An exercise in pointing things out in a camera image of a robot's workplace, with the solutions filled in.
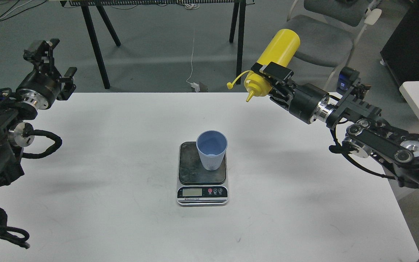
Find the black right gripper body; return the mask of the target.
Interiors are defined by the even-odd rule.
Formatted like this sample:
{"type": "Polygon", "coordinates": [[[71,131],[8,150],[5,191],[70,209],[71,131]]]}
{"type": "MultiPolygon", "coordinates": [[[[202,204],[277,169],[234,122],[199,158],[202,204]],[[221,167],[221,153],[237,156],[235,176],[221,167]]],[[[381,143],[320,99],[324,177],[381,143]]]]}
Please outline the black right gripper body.
{"type": "Polygon", "coordinates": [[[317,108],[322,103],[327,104],[329,101],[329,93],[312,84],[290,84],[282,87],[288,87],[292,90],[290,107],[286,111],[306,124],[315,121],[314,115],[317,108]]]}

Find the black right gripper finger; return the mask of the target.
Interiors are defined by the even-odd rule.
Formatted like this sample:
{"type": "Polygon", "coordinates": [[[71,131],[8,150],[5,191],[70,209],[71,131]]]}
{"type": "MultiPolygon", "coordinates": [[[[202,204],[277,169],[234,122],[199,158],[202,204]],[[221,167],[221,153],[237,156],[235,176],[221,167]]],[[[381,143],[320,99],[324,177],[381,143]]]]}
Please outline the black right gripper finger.
{"type": "Polygon", "coordinates": [[[270,100],[281,106],[285,110],[289,110],[292,90],[288,87],[273,87],[269,92],[270,100]]]}
{"type": "Polygon", "coordinates": [[[267,65],[255,63],[251,67],[251,71],[261,76],[263,81],[266,82],[263,86],[266,91],[271,91],[273,87],[288,86],[294,75],[293,70],[275,62],[270,62],[267,65]]]}

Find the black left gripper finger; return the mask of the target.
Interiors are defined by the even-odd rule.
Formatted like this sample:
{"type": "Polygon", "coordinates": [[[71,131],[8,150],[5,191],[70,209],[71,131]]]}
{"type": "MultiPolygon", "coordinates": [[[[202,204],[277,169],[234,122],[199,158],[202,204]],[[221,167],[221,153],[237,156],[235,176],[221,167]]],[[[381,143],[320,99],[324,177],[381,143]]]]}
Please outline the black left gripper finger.
{"type": "Polygon", "coordinates": [[[59,43],[59,39],[36,40],[24,50],[23,59],[31,63],[35,71],[55,75],[58,71],[54,65],[53,50],[59,43]]]}
{"type": "Polygon", "coordinates": [[[65,101],[70,98],[70,96],[76,90],[76,85],[74,84],[74,75],[77,71],[77,67],[70,67],[66,71],[63,77],[61,77],[57,82],[63,84],[63,87],[60,89],[60,93],[57,95],[57,100],[65,101]]]}

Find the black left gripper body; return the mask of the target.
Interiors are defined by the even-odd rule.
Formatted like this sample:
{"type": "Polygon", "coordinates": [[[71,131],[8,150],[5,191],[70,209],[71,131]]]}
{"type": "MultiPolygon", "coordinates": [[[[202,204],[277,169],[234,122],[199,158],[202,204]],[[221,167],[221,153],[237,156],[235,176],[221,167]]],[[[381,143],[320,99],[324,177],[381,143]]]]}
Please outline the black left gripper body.
{"type": "Polygon", "coordinates": [[[30,72],[16,89],[20,96],[37,100],[33,102],[38,109],[49,109],[60,98],[62,83],[60,73],[48,74],[40,71],[30,72]]]}

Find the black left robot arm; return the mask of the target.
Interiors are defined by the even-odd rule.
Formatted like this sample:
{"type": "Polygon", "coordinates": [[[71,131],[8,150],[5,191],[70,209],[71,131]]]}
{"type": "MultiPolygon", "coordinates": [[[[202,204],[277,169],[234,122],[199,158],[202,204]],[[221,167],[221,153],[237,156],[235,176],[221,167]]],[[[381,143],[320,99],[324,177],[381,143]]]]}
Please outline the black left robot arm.
{"type": "MultiPolygon", "coordinates": [[[[24,50],[24,60],[33,70],[15,91],[0,88],[0,186],[10,185],[24,175],[22,159],[42,159],[57,151],[62,139],[36,130],[28,122],[39,110],[50,109],[56,100],[68,100],[76,89],[76,67],[62,75],[55,66],[53,51],[59,39],[37,40],[24,50]]],[[[29,233],[7,225],[7,213],[0,207],[0,239],[28,249],[29,233]]]]}

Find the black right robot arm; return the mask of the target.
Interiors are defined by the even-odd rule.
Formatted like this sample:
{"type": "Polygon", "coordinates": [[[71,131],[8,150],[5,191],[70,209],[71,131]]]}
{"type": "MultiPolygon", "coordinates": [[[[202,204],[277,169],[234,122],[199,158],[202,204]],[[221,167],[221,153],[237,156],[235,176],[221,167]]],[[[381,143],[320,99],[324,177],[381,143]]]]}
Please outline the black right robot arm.
{"type": "Polygon", "coordinates": [[[332,153],[350,158],[371,156],[391,175],[400,187],[419,189],[419,134],[391,126],[381,116],[381,109],[366,103],[363,98],[370,89],[360,82],[359,72],[344,67],[336,90],[341,98],[329,103],[330,94],[312,84],[298,85],[292,81],[293,71],[276,64],[255,63],[251,69],[256,76],[268,81],[269,96],[293,116],[311,124],[319,120],[326,123],[335,137],[335,128],[342,120],[351,122],[342,143],[334,139],[329,147],[332,153]]]}

